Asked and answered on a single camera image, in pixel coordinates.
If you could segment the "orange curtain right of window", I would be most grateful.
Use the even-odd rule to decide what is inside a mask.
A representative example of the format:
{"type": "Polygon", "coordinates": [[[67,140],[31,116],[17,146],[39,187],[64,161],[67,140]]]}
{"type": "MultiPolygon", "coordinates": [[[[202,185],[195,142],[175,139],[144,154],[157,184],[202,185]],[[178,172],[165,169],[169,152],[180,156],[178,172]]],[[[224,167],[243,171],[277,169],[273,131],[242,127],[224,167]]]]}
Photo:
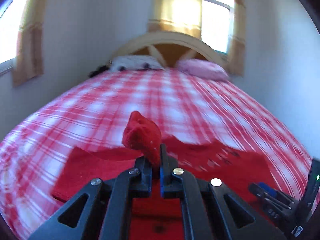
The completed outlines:
{"type": "Polygon", "coordinates": [[[245,0],[234,0],[232,33],[227,50],[227,70],[243,76],[246,50],[246,6],[245,0]]]}

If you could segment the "black item beside pillow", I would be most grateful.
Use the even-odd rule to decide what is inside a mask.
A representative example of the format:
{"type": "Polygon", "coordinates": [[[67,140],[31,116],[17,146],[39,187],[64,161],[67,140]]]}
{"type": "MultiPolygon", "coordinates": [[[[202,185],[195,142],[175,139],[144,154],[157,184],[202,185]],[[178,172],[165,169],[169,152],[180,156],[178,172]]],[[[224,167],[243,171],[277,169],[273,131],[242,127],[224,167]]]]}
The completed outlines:
{"type": "Polygon", "coordinates": [[[106,65],[100,66],[96,70],[90,72],[88,77],[93,78],[93,77],[95,77],[105,71],[108,71],[109,69],[110,69],[109,66],[106,66],[106,65]]]}

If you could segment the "pink pillow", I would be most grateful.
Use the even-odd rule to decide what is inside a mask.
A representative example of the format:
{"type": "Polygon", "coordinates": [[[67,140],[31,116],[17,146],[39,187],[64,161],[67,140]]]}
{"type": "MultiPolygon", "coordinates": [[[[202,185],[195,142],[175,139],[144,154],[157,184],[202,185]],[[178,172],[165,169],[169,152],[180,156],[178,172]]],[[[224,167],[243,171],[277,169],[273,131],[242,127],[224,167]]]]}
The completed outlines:
{"type": "Polygon", "coordinates": [[[213,81],[228,81],[229,76],[226,71],[218,64],[210,61],[187,59],[179,60],[175,64],[179,71],[202,79],[213,81]]]}

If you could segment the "red knitted sweater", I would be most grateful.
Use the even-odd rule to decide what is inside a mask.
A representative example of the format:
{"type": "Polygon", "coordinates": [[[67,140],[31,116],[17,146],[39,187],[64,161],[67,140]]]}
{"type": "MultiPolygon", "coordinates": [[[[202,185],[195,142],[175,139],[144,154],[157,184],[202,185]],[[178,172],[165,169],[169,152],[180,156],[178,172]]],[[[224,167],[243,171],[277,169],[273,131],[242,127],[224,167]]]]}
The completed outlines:
{"type": "MultiPolygon", "coordinates": [[[[258,201],[248,190],[251,183],[263,182],[276,187],[268,162],[261,153],[241,151],[218,140],[197,145],[162,137],[159,127],[138,111],[131,113],[122,139],[123,146],[88,152],[75,147],[71,151],[52,191],[52,196],[66,202],[93,178],[109,180],[131,168],[138,157],[145,156],[154,168],[160,166],[160,145],[178,166],[196,178],[221,179],[252,207],[258,201]]],[[[164,199],[159,179],[153,177],[149,198],[136,198],[132,204],[131,239],[182,239],[180,202],[164,199]]]]}

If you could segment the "orange curtain on left wall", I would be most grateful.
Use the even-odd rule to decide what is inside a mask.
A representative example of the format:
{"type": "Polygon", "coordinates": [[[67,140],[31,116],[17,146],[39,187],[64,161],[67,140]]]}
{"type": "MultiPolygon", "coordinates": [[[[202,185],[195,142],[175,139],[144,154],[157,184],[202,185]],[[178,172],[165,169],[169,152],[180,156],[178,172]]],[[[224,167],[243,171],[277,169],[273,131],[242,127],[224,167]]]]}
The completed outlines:
{"type": "Polygon", "coordinates": [[[27,0],[18,30],[13,86],[43,74],[42,33],[47,0],[27,0]]]}

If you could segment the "cream wooden headboard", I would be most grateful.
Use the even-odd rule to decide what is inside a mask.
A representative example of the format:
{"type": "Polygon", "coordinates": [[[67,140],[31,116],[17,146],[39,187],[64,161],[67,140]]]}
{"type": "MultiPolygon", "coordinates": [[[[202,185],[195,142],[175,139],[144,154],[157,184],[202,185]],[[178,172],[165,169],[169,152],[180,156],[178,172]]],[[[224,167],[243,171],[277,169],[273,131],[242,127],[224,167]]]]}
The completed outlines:
{"type": "Polygon", "coordinates": [[[227,64],[223,55],[202,40],[172,31],[157,31],[135,37],[115,50],[108,62],[125,55],[150,55],[163,67],[173,67],[177,61],[186,59],[206,60],[223,68],[227,64]]]}

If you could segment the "red white plaid bedspread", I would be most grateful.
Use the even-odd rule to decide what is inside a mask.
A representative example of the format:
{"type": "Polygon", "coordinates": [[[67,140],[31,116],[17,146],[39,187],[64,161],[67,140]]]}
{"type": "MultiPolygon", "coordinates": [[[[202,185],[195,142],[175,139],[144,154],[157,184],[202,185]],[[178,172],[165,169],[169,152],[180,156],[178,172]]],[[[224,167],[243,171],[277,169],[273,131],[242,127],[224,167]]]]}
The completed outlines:
{"type": "Polygon", "coordinates": [[[50,192],[71,150],[119,147],[133,111],[182,142],[217,139],[261,153],[277,187],[296,198],[303,194],[310,155],[283,123],[232,83],[177,70],[105,72],[28,116],[1,142],[1,214],[18,239],[27,239],[61,206],[50,192]]]}

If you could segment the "white patterned pillow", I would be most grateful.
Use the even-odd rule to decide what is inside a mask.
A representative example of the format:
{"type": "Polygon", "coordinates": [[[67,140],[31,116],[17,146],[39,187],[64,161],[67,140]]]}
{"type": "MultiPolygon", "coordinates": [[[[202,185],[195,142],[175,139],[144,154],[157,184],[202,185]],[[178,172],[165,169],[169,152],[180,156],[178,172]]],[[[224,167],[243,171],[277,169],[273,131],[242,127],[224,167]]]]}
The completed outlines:
{"type": "Polygon", "coordinates": [[[164,67],[154,57],[148,55],[125,55],[111,60],[109,71],[125,70],[164,70],[164,67]]]}

